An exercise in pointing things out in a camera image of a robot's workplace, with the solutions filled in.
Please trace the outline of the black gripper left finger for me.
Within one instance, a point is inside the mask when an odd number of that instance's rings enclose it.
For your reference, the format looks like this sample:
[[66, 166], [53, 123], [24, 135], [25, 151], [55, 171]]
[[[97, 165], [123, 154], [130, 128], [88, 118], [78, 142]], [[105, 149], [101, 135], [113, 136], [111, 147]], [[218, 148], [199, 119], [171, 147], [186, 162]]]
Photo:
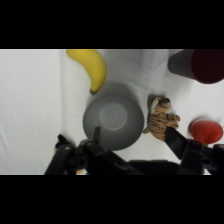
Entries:
[[109, 151], [101, 146], [101, 128], [96, 127], [90, 139], [80, 143], [83, 154], [86, 157], [98, 157], [109, 155]]

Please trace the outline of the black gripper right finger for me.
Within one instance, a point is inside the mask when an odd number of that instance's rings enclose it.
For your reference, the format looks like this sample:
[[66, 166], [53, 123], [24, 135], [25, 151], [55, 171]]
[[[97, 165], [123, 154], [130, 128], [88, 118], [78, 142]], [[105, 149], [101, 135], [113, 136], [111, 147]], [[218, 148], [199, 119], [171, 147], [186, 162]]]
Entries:
[[205, 167], [207, 158], [204, 146], [195, 140], [186, 139], [174, 128], [168, 128], [165, 143], [181, 161], [182, 167]]

